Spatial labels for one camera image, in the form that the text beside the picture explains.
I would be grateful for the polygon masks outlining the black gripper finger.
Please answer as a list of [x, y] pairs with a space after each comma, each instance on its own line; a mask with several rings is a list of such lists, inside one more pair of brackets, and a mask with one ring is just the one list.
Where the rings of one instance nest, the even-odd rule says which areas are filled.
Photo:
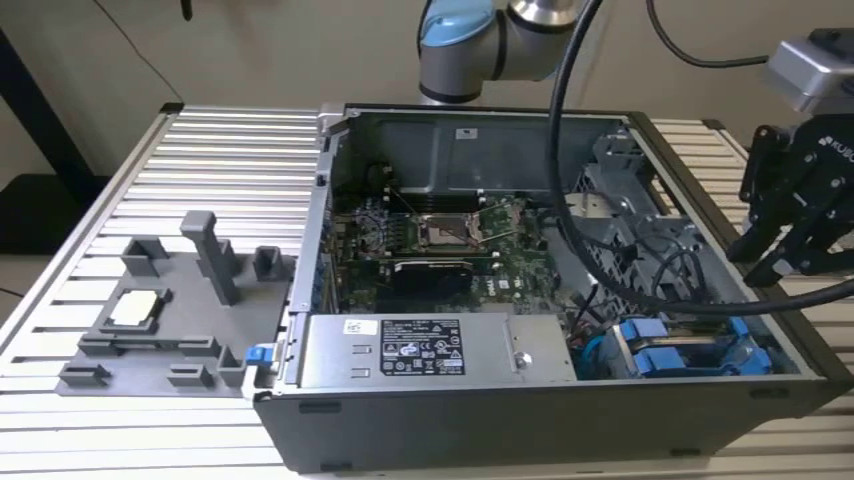
[[778, 257], [762, 258], [745, 276], [752, 287], [769, 287], [784, 276], [797, 272], [806, 276], [853, 271], [853, 253], [833, 253], [837, 240], [853, 231], [853, 188], [828, 203], [800, 203], [790, 191], [794, 219], [782, 227], [772, 243], [774, 250], [786, 238], [794, 246], [797, 262], [789, 263]]
[[761, 125], [753, 136], [748, 164], [738, 192], [749, 205], [748, 224], [741, 237], [728, 248], [728, 259], [736, 263], [758, 262], [778, 257], [797, 262], [792, 241], [784, 238], [778, 247], [772, 243], [794, 219], [793, 200], [789, 198], [796, 174], [800, 171], [790, 128]]

